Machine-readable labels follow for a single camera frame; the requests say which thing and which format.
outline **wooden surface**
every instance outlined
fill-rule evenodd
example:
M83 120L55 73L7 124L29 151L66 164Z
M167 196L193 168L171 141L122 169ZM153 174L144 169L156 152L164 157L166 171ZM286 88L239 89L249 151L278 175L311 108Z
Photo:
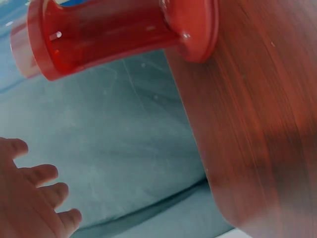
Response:
M222 0L206 64L166 56L225 219L317 238L317 0Z

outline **finger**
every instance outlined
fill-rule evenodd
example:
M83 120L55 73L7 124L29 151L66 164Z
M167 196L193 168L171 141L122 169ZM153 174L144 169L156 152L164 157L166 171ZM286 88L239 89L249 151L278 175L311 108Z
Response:
M81 213L77 209L61 212L57 215L65 226L67 237L70 237L79 228L79 224L82 221Z
M53 209L59 207L68 197L68 186L63 182L39 187L38 190L43 194Z
M20 139L0 138L0 149L13 159L28 153L28 145Z
M39 187L58 177L58 171L54 165L39 165L32 168L19 168L19 171L31 184L36 187Z

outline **red toy rim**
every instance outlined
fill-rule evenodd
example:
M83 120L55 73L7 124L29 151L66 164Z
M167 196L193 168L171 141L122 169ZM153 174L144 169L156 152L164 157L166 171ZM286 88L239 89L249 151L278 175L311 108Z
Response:
M203 63L215 48L218 0L161 0L168 25L181 37L178 51L187 61Z

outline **red cylinder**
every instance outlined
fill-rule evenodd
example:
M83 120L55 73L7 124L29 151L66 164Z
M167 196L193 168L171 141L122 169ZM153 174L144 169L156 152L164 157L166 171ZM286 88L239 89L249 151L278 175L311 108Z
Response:
M56 80L134 54L177 45L205 61L218 34L218 0L89 0L63 7L32 0L14 22L11 49L21 73Z

